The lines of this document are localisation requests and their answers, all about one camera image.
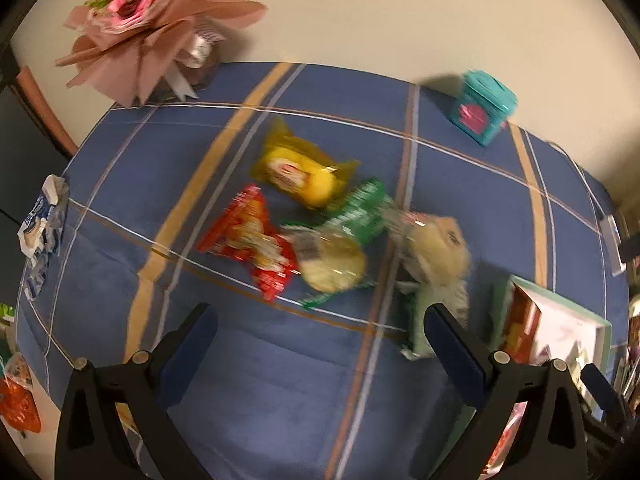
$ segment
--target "red bag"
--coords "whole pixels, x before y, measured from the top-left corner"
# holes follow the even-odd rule
[[[252,277],[267,301],[280,294],[296,269],[296,257],[269,222],[260,188],[249,184],[232,200],[198,244],[198,250],[251,262]]]
[[[18,431],[40,433],[42,424],[31,392],[8,377],[0,379],[0,415]]]

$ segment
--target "pink label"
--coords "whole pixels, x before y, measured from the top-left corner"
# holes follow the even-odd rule
[[[488,120],[482,107],[476,104],[460,105],[458,108],[460,111],[460,123],[464,124],[476,135],[480,135],[484,132],[487,126]]]

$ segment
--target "flower bouquet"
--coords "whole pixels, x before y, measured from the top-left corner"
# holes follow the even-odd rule
[[[88,0],[66,19],[81,36],[56,66],[78,67],[68,88],[88,83],[125,107],[154,90],[196,97],[218,62],[217,25],[244,28],[265,11],[249,0]]]

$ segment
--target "orange plastic bag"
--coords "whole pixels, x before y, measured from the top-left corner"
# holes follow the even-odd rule
[[[42,424],[31,392],[8,377],[0,379],[0,415],[18,431],[40,433]]]

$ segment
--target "white cable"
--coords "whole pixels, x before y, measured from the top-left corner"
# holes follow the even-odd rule
[[[593,200],[593,203],[596,205],[596,207],[598,208],[598,211],[600,212],[600,215],[602,216],[602,218],[606,217],[606,213],[604,212],[604,209],[602,208],[602,206],[600,205],[600,202],[598,202],[598,199],[596,198],[596,196],[593,194],[593,191],[591,190],[591,187],[589,186],[589,184],[587,183],[587,179],[584,177],[584,174],[582,173],[582,170],[580,169],[580,166],[578,166],[575,161],[571,158],[571,156],[569,156],[569,154],[562,149],[561,146],[558,146],[555,142],[551,142],[551,141],[547,141],[548,145],[551,146],[553,149],[555,149],[556,151],[562,153],[568,160],[569,162],[573,165],[575,172],[578,174],[578,176],[580,177],[580,180],[582,181],[582,184],[584,185],[585,189],[587,190],[587,192],[589,193],[589,196],[591,197],[591,200]]]

